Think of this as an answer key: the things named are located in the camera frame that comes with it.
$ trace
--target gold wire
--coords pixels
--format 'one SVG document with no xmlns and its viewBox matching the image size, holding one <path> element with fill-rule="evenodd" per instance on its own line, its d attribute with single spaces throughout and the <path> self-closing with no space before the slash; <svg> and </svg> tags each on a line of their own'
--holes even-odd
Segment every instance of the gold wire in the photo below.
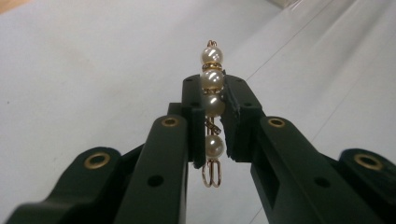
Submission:
<svg viewBox="0 0 396 224">
<path fill-rule="evenodd" d="M 218 181 L 215 181 L 215 164 L 218 166 Z M 206 180 L 206 171 L 205 167 L 209 168 L 209 183 Z M 206 164 L 202 167 L 202 179 L 204 180 L 204 184 L 207 188 L 215 187 L 218 188 L 221 184 L 221 165 L 218 159 L 207 160 Z"/>
</svg>

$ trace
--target beaded jewelry piece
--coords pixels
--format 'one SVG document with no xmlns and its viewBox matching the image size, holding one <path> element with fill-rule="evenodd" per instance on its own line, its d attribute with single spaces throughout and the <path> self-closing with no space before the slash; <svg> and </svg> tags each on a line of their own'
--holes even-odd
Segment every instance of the beaded jewelry piece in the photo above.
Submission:
<svg viewBox="0 0 396 224">
<path fill-rule="evenodd" d="M 218 188 L 221 184 L 221 166 L 219 157 L 224 152 L 224 144 L 218 135 L 221 129 L 215 125 L 215 118 L 224 112 L 225 104 L 221 101 L 223 89 L 222 52 L 216 41 L 209 40 L 207 48 L 201 55 L 201 85 L 204 92 L 207 136 L 205 138 L 206 165 L 202 168 L 202 179 L 205 186 Z M 218 181 L 215 181 L 215 164 L 218 166 Z M 205 167 L 209 168 L 210 179 L 206 181 Z"/>
</svg>

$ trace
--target white background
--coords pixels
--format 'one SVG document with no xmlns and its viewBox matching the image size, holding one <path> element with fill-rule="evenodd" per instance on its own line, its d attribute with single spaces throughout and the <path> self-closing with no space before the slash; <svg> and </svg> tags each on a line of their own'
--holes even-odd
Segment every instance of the white background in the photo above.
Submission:
<svg viewBox="0 0 396 224">
<path fill-rule="evenodd" d="M 35 0 L 0 15 L 0 220 L 47 197 L 79 153 L 144 143 L 209 39 L 321 153 L 396 162 L 394 1 Z M 249 165 L 220 161 L 219 189 L 190 165 L 187 223 L 266 223 Z"/>
</svg>

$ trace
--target screw hole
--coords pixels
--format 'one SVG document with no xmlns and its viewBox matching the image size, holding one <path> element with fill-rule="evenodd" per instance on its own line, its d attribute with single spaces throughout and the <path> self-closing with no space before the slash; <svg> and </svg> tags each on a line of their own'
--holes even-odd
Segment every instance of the screw hole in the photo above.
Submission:
<svg viewBox="0 0 396 224">
<path fill-rule="evenodd" d="M 285 121 L 281 119 L 269 119 L 268 123 L 276 128 L 282 128 L 283 126 L 285 126 Z"/>
<path fill-rule="evenodd" d="M 148 179 L 148 185 L 156 188 L 163 184 L 163 177 L 161 175 L 153 175 Z"/>
<path fill-rule="evenodd" d="M 162 124 L 163 126 L 166 127 L 175 127 L 178 125 L 178 120 L 174 118 L 167 118 L 167 119 L 163 119 Z"/>
<path fill-rule="evenodd" d="M 355 157 L 355 162 L 357 162 L 359 165 L 371 169 L 371 170 L 381 170 L 383 167 L 383 164 L 381 161 L 379 161 L 376 157 L 368 154 L 356 154 Z"/>
<path fill-rule="evenodd" d="M 323 188 L 329 188 L 330 187 L 330 182 L 329 182 L 329 180 L 327 180 L 326 178 L 324 178 L 324 177 L 316 177 L 315 179 L 315 183 L 318 185 L 318 186 L 320 186 L 320 187 L 323 187 Z"/>
<path fill-rule="evenodd" d="M 97 152 L 92 154 L 84 161 L 84 166 L 87 169 L 94 170 L 101 168 L 110 161 L 110 156 L 105 152 Z"/>
</svg>

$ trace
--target pearl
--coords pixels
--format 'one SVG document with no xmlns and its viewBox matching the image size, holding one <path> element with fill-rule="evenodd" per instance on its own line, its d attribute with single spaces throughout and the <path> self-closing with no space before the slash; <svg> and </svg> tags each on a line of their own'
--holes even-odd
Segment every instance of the pearl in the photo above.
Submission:
<svg viewBox="0 0 396 224">
<path fill-rule="evenodd" d="M 225 104 L 218 94 L 204 95 L 204 103 L 206 116 L 209 118 L 218 117 L 224 112 Z"/>
<path fill-rule="evenodd" d="M 201 54 L 201 63 L 222 63 L 222 52 L 218 47 L 211 46 L 204 49 Z"/>
<path fill-rule="evenodd" d="M 205 138 L 205 152 L 208 159 L 217 159 L 224 152 L 224 144 L 217 135 L 208 135 Z"/>
<path fill-rule="evenodd" d="M 201 74 L 201 86 L 204 90 L 221 90 L 223 82 L 224 77 L 219 70 L 209 69 Z"/>
</svg>

